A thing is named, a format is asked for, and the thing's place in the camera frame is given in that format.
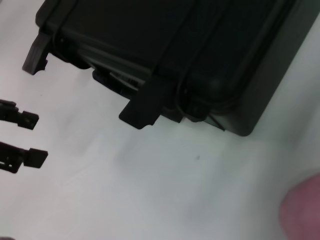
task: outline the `white table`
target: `white table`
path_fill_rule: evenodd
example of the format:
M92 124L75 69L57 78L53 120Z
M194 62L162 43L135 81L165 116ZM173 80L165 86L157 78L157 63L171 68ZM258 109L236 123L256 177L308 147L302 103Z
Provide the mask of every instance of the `white table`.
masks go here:
M53 56L21 70L43 0L0 4L0 99L37 113L0 141L49 152L0 172L0 235L17 240L284 240L278 207L320 171L320 18L249 137L160 117L136 130L123 97Z

